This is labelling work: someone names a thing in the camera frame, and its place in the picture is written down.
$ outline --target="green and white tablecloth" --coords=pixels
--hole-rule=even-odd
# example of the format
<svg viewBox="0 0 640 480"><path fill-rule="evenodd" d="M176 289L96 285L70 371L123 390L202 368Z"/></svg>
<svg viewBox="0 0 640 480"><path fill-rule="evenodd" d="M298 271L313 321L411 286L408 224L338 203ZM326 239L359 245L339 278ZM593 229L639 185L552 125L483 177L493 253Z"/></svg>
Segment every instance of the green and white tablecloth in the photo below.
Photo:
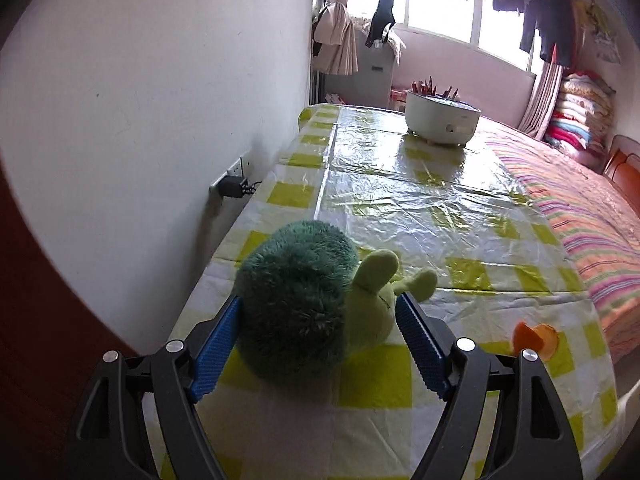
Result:
<svg viewBox="0 0 640 480"><path fill-rule="evenodd" d="M556 327L560 346L547 370L585 478L595 478L618 444L609 351L562 245L485 146L482 130L492 124L482 119L463 150L407 135L404 116L391 112L306 108L299 136L219 246L172 338L214 316L240 261L277 228L325 220L343 229L362 255L395 251L400 275L433 266L438 289L423 307L488 351L510 352L520 320ZM261 383L234 350L198 414L232 480L400 480L417 466L443 406L425 389L396 328L385 345L298 392ZM489 394L467 479L482 470L496 407L497 396ZM146 418L162 478L174 478L157 417Z"/></svg>

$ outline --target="black plug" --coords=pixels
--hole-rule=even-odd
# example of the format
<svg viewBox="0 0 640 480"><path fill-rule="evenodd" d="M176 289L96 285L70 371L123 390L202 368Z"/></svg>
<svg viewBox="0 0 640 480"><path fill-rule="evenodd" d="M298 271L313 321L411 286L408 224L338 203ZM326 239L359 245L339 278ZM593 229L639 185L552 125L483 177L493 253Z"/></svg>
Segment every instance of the black plug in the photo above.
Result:
<svg viewBox="0 0 640 480"><path fill-rule="evenodd" d="M225 175L218 183L218 192L220 196L242 198L246 195L247 187L248 182L244 176Z"/></svg>

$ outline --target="blue gripper pad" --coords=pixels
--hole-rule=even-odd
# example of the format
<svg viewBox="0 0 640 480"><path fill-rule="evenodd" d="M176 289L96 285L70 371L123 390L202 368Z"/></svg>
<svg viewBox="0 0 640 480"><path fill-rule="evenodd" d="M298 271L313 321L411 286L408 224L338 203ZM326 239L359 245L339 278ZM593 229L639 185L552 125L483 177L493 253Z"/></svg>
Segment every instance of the blue gripper pad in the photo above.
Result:
<svg viewBox="0 0 640 480"><path fill-rule="evenodd" d="M414 310L415 308L420 306L418 304L414 306L406 294L398 296L396 322L425 386L443 399L451 389L447 379L445 357Z"/></svg>
<svg viewBox="0 0 640 480"><path fill-rule="evenodd" d="M193 402L213 391L238 337L240 298L234 298L194 363L190 393Z"/></svg>

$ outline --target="stack of blankets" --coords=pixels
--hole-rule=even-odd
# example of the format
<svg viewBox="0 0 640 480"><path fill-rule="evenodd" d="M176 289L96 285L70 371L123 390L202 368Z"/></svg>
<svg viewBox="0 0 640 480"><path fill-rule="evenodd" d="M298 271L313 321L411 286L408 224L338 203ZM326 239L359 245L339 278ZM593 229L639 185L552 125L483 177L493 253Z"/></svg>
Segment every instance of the stack of blankets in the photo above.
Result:
<svg viewBox="0 0 640 480"><path fill-rule="evenodd" d="M604 143L613 120L614 93L593 72L566 76L544 140L597 171L606 155Z"/></svg>

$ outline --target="beige curtain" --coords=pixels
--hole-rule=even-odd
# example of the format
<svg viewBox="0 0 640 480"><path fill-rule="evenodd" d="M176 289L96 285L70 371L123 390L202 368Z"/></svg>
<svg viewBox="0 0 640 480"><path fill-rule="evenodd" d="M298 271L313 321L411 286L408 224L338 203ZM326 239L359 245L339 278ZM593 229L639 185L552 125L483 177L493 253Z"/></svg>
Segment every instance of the beige curtain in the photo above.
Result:
<svg viewBox="0 0 640 480"><path fill-rule="evenodd" d="M314 68L318 72L351 75L358 71L355 28L347 12L347 0L327 0L316 25L314 40L322 43Z"/></svg>
<svg viewBox="0 0 640 480"><path fill-rule="evenodd" d="M545 134L556 106L562 81L562 66L545 63L542 73L536 77L531 98L518 129L536 140Z"/></svg>

